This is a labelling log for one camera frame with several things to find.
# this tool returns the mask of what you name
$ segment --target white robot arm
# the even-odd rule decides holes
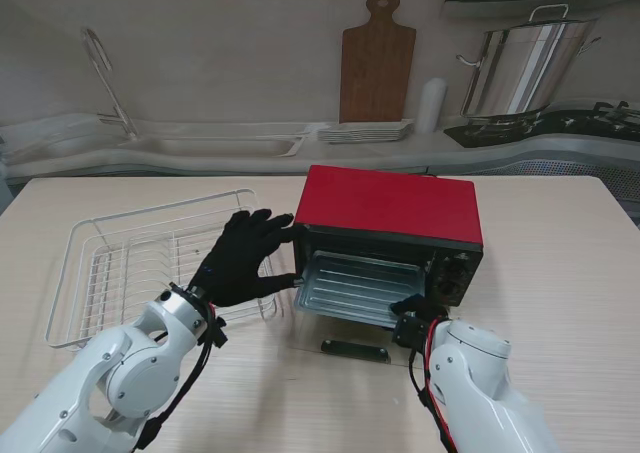
[[[180,380],[180,363],[207,328],[206,318],[176,292],[149,302],[132,325],[91,339],[0,436],[2,453],[128,453],[149,416]],[[153,332],[167,332],[160,344]],[[112,407],[106,418],[89,411],[98,387]]]
[[[560,453],[542,415],[513,388],[508,341],[461,321],[435,328],[430,387],[458,453]]]
[[[149,416],[175,392],[180,363],[207,327],[185,298],[165,292],[134,324],[89,341],[0,436],[0,453],[132,451]],[[157,331],[168,334],[162,344],[149,336]],[[430,391],[446,406],[458,453],[560,452],[541,409],[511,386],[507,341],[454,320],[435,326],[430,346]],[[89,411],[95,387],[112,407],[105,418]]]

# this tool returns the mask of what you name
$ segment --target stacked plates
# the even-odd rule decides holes
[[[413,123],[394,121],[381,123],[343,123],[318,131],[318,139],[325,143],[380,143],[399,141],[413,131]]]

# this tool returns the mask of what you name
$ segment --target white wall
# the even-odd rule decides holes
[[[114,83],[136,118],[158,121],[333,120],[338,116],[342,30],[364,23],[366,0],[0,0],[0,124],[67,112],[109,111],[79,42],[100,35]],[[406,117],[421,84],[450,84],[458,111],[482,32],[523,18],[440,17],[443,0],[401,0],[397,22],[418,30]],[[559,91],[640,100],[640,1],[600,16],[603,40],[574,64]]]

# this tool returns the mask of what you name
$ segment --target light wood table surface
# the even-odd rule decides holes
[[[452,316],[511,340],[512,380],[543,405],[563,451],[637,450],[640,233],[593,178],[473,181],[485,257]],[[275,214],[295,212],[303,184],[297,177],[32,181],[0,217],[0,430],[72,359],[43,335],[76,222],[238,188],[252,188]],[[292,270],[291,247],[272,262],[276,272]],[[283,316],[229,325],[229,342],[146,451],[444,451],[406,368],[309,351],[323,338],[299,337],[292,297],[281,294]]]

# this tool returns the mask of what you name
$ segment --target pot handle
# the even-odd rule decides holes
[[[567,14],[569,13],[569,4],[568,3],[558,3],[555,5],[542,5],[542,6],[538,6],[537,8],[534,8],[533,11],[531,12],[531,15],[529,15],[529,23],[531,23],[533,21],[533,17],[535,16],[535,14],[540,11],[540,10],[546,10],[547,8],[564,8],[564,14],[562,15],[562,18],[566,18]]]
[[[581,55],[582,53],[584,53],[585,51],[590,49],[595,43],[599,42],[601,39],[602,39],[601,36],[597,36],[593,40],[591,40],[589,43],[586,43],[586,44],[582,45],[580,47],[580,49],[578,50],[578,55]]]
[[[473,66],[475,68],[480,68],[480,65],[482,64],[482,61],[480,61],[480,60],[478,60],[478,61],[469,61],[462,55],[456,55],[456,60],[458,60],[463,65]]]

